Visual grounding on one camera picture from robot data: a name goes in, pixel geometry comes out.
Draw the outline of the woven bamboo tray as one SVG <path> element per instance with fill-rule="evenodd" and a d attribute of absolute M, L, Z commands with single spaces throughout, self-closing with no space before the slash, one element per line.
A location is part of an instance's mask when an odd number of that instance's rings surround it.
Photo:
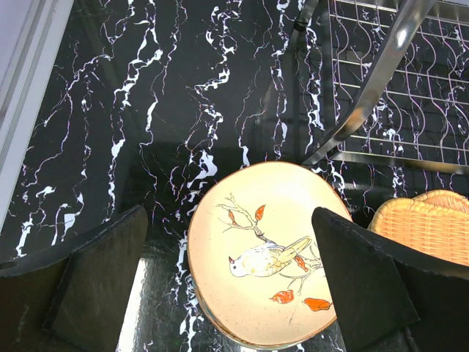
<path fill-rule="evenodd" d="M 425 202 L 432 205 L 437 205 L 452 210 L 458 210 L 463 213 L 468 213 L 469 204 L 468 199 L 464 196 L 444 189 L 428 191 L 413 198 L 415 201 Z"/>
<path fill-rule="evenodd" d="M 441 260 L 468 265 L 468 214 L 461 210 L 391 199 L 378 208 L 368 230 Z"/>

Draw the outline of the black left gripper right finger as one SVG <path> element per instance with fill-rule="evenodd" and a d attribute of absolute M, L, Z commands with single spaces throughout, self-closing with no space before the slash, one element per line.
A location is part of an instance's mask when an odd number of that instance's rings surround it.
<path fill-rule="evenodd" d="M 468 350 L 468 267 L 327 208 L 311 223 L 347 351 Z"/>

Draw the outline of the cream bird painted plate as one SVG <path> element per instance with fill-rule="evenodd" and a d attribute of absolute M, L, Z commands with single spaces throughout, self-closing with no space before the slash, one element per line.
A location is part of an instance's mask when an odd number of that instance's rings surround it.
<path fill-rule="evenodd" d="M 282 161 L 236 171 L 202 197 L 188 229 L 188 264 L 200 307 L 228 338 L 278 350 L 335 322 L 311 223 L 317 208 L 349 217 L 321 176 Z"/>

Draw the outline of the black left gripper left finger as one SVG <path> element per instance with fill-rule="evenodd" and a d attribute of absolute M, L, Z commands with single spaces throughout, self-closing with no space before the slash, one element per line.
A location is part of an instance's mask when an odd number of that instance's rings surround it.
<path fill-rule="evenodd" d="M 115 351 L 147 234 L 137 205 L 1 262 L 2 351 Z"/>

